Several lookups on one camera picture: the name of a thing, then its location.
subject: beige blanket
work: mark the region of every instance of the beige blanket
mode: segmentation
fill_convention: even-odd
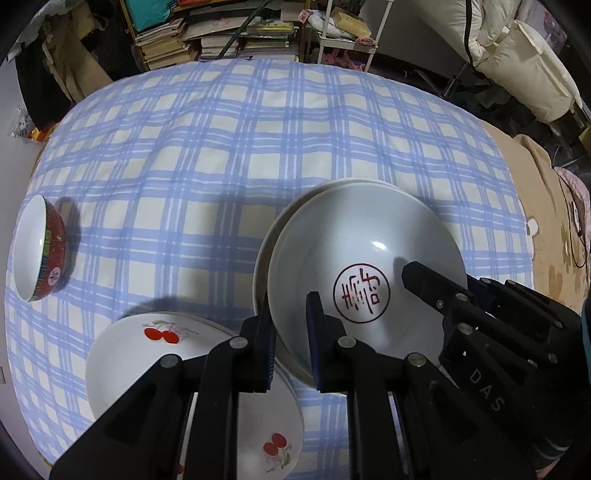
[[[580,313],[589,289],[589,268],[584,246],[569,219],[569,188],[561,184],[546,151],[531,138],[518,135],[513,139],[481,123],[507,162],[528,219],[534,241],[535,290]],[[585,265],[578,268],[576,264]]]

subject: red bowl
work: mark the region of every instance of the red bowl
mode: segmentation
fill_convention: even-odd
[[[35,195],[17,225],[12,269],[18,296],[24,301],[48,296],[63,274],[66,228],[60,214],[42,195]]]

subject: white shelf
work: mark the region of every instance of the white shelf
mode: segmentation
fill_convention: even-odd
[[[390,13],[390,8],[392,7],[392,2],[394,0],[386,0],[386,6],[384,10],[384,15],[382,16],[382,21],[379,25],[378,33],[375,36],[375,45],[373,46],[366,46],[361,45],[359,43],[355,43],[352,40],[345,40],[345,39],[338,39],[338,38],[327,38],[326,31],[328,30],[329,21],[330,21],[330,13],[332,11],[332,4],[333,0],[329,0],[329,3],[326,8],[326,16],[324,18],[324,25],[322,29],[322,33],[316,32],[316,37],[318,42],[320,43],[320,51],[318,52],[318,60],[316,63],[320,64],[322,62],[322,55],[324,53],[324,48],[341,48],[343,50],[353,50],[353,51],[360,51],[363,53],[369,54],[369,59],[365,64],[365,68],[363,69],[365,72],[369,70],[369,66],[371,65],[371,61],[374,59],[374,54],[378,50],[378,42],[379,38],[382,36],[382,31],[384,30],[384,26],[386,24],[386,20],[388,19],[388,15]]]
[[[369,54],[375,53],[378,49],[377,45],[374,45],[373,47],[362,45],[354,42],[353,40],[345,40],[344,38],[326,38],[323,37],[317,30],[312,30],[314,30],[316,33],[317,41],[322,47],[341,48],[342,50],[355,50]]]

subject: blue plaid tablecloth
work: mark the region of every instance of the blue plaid tablecloth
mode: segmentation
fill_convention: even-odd
[[[43,194],[75,265],[42,301],[15,291],[6,333],[22,413],[54,461],[92,423],[85,361],[122,316],[193,312],[238,330],[273,220],[340,177],[396,184],[429,205],[467,272],[531,286],[531,238],[509,170],[471,114],[428,93],[331,66],[222,60],[120,80],[51,137],[24,205]],[[348,477],[346,404],[294,381],[304,450],[290,478]]]

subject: red cherry print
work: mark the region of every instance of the red cherry print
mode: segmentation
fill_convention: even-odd
[[[277,448],[285,448],[287,446],[287,440],[281,433],[274,433],[271,436],[271,441]]]
[[[262,446],[262,449],[265,450],[265,453],[267,455],[271,455],[272,457],[274,457],[275,455],[277,455],[279,453],[279,450],[277,449],[277,447],[269,442],[264,444]]]
[[[170,330],[166,330],[165,332],[162,332],[162,337],[168,343],[178,343],[178,341],[179,341],[178,335],[174,332],[171,332]]]
[[[152,327],[144,329],[144,335],[150,340],[160,340],[162,338],[162,332],[157,328]]]

